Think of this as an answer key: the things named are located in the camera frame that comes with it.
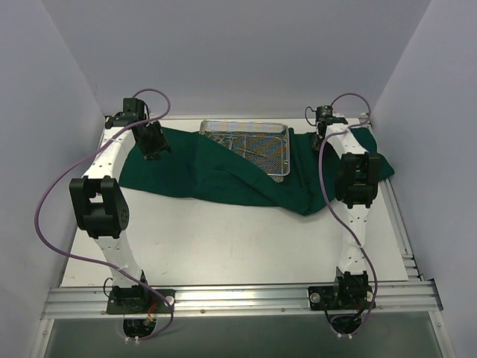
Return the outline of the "green surgical drape cloth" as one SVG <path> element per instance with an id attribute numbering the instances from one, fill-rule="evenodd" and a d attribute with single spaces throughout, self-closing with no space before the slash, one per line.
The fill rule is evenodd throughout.
<path id="1" fill-rule="evenodd" d="M 172 198 L 222 204 L 281 207 L 308 216 L 335 199 L 339 156 L 326 145 L 323 159 L 312 149 L 311 133 L 290 133 L 291 171 L 277 183 L 258 166 L 198 132 L 164 130 L 171 153 L 145 160 L 134 148 L 119 178 L 120 186 Z"/>

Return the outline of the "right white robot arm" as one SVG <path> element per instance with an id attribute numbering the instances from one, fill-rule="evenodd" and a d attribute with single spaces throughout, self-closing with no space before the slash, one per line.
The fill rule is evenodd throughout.
<path id="1" fill-rule="evenodd" d="M 318 175 L 326 205 L 331 207 L 326 194 L 323 159 L 327 145 L 338 155 L 335 175 L 335 200 L 340 211 L 329 208 L 342 226 L 341 253 L 337 264 L 336 285 L 331 299 L 338 307 L 349 307 L 356 300 L 371 297 L 367 269 L 371 267 L 364 253 L 367 217 L 378 193 L 381 160 L 378 154 L 365 149 L 354 136 L 351 125 L 344 117 L 333 114 L 332 106 L 324 105 L 315 112 L 316 134 L 313 149 L 318 151 Z"/>

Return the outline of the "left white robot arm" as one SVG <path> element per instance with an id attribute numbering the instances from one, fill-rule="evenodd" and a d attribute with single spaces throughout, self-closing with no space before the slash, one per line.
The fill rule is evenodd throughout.
<path id="1" fill-rule="evenodd" d="M 141 313 L 150 305 L 151 292 L 127 239 L 130 212 L 119 176 L 132 149 L 138 149 L 144 160 L 159 160 L 171 148 L 161 124 L 151 119 L 147 104 L 136 96 L 125 98 L 121 112 L 106 120 L 101 147 L 84 175 L 70 181 L 75 218 L 110 267 L 111 298 Z"/>

